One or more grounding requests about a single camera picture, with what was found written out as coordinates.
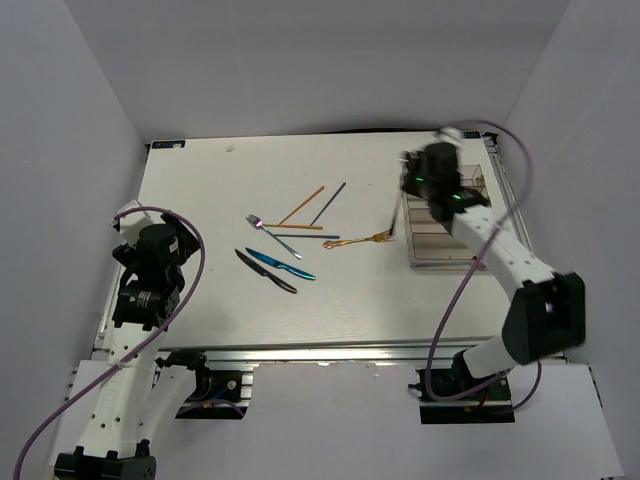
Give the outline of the teal chopstick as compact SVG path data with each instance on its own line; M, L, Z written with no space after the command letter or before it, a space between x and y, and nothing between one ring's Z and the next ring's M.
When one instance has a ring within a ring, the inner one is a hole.
M339 235L322 235L322 234L275 234L277 238L305 238L305 239L322 239L322 240L340 240Z

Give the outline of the dark blue chopstick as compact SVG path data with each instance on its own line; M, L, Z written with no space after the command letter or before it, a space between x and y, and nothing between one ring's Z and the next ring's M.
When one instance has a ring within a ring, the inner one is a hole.
M325 205L321 208L318 214L313 218L309 226L315 226L320 217L325 213L325 211L331 206L331 204L335 201L335 199L340 195L343 189L346 187L347 182L343 182L338 189L332 194L329 200L325 203Z

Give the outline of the blue iridescent knife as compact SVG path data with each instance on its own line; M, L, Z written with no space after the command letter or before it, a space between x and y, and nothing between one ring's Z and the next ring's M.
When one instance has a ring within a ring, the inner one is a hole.
M282 261L276 260L268 255L265 255L261 252L258 252L256 250L253 250L251 248L246 247L245 248L246 252L249 253L252 257L254 257L257 260L260 260L261 262L275 268L275 269L281 269L281 270L285 270L288 273L302 278L302 279L306 279L306 280L310 280L310 281L314 281L316 279L316 276L308 273L306 271L303 271L299 268L296 268L292 265L286 264Z

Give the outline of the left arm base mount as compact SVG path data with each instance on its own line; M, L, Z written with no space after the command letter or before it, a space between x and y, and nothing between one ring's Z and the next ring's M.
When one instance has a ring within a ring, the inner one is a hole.
M241 420L246 406L241 406L243 373L240 370L215 370L200 350L174 350L158 357L157 379L169 367L185 367L195 378L195 389L176 414L177 419Z

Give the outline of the orange chopstick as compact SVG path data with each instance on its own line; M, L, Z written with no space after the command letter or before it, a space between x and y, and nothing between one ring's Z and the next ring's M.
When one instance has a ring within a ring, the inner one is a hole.
M289 220L293 215L295 215L298 211L304 208L310 201L312 201L315 197L317 197L321 192L325 190L325 186L320 186L317 190L315 190L311 195L309 195L305 200L303 200L299 205L297 205L290 213L288 213L278 224L277 226L284 225L287 220Z
M267 228L276 228L276 229L297 229L297 230L313 230L313 231L321 231L324 229L323 226L320 225L304 225L304 224L263 224Z

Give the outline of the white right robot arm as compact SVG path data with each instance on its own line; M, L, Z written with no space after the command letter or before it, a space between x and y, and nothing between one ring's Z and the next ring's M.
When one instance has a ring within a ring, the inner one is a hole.
M498 375L585 342L584 281L556 271L504 229L488 198L463 185L454 144L405 152L401 162L401 191L425 200L432 218L474 254L474 267L488 269L510 302L498 335L454 356L451 396L475 398Z

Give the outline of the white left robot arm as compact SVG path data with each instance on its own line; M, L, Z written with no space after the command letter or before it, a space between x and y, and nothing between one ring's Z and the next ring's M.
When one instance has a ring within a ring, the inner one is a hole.
M113 311L108 368L81 390L97 390L90 418L70 453L57 456L57 479L153 479L152 444L187 398L211 387L196 354L156 356L196 286L182 267L205 253L196 227L177 213L132 204L113 226L123 238L112 256L123 267Z

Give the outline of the iridescent silver fork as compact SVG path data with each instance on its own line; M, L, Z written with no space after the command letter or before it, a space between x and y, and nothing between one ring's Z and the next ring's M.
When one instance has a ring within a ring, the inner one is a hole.
M301 260L302 256L292 247L290 247L287 243L278 238L275 234L273 234L269 228L264 224L261 218L249 214L246 216L246 220L256 229L265 232L270 238L275 240L280 246L282 246L289 254L291 254L294 258Z

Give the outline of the gold fork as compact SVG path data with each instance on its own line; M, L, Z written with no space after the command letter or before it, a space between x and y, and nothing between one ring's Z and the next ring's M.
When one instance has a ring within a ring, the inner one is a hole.
M358 244L358 243L386 243L394 240L396 233L395 228L389 228L385 231L373 234L369 237L348 239L348 240L327 240L323 243L323 247L327 250L331 250L338 247Z

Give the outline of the black knife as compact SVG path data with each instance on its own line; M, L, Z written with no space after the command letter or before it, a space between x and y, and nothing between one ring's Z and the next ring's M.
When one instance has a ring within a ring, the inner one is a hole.
M241 253L239 250L235 249L235 254L251 270L253 270L255 273L257 273L258 275L260 275L262 277L268 278L272 283L277 285L282 290L285 290L285 291L287 291L287 292L289 292L291 294L297 294L298 293L298 290L295 287L293 287L292 285L288 284L284 280L280 279L275 274L269 272L268 270L266 270L262 266L258 265L254 260L251 260L248 256L246 256L245 254Z

